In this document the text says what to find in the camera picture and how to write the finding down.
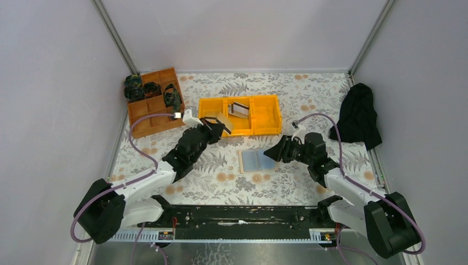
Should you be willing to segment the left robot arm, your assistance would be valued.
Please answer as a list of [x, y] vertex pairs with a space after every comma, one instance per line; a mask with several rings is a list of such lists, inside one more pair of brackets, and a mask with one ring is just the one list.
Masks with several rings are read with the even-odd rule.
[[183, 123], [189, 128], [161, 162], [154, 161], [154, 168], [117, 185], [104, 179], [91, 185], [73, 214], [70, 235], [74, 241], [101, 244], [123, 227], [157, 221], [164, 212], [162, 204], [143, 196], [184, 178], [208, 145], [232, 131], [230, 122], [220, 118], [184, 117]]

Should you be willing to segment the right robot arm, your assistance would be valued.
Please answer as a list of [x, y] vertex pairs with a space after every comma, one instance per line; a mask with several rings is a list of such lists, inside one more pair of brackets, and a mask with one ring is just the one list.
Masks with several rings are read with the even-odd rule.
[[358, 179], [343, 174], [340, 164], [328, 156], [321, 134], [310, 132], [304, 140], [284, 135], [264, 155], [277, 162], [305, 164], [316, 183], [335, 192], [317, 204], [321, 221], [347, 226], [365, 236], [380, 257], [390, 258], [414, 245], [424, 245], [422, 232], [404, 196], [398, 192], [373, 191]]

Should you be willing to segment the beige card grey stripe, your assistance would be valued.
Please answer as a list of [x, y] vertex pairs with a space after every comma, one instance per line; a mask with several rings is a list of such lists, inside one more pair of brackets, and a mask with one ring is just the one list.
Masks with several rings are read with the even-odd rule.
[[218, 124], [221, 124], [221, 125], [224, 126], [224, 131], [225, 131], [228, 135], [231, 135], [231, 134], [232, 134], [232, 131], [233, 131], [233, 124], [232, 124], [232, 122], [231, 122], [226, 116], [224, 116], [222, 113], [218, 113], [218, 115], [216, 116], [215, 121], [216, 121]]

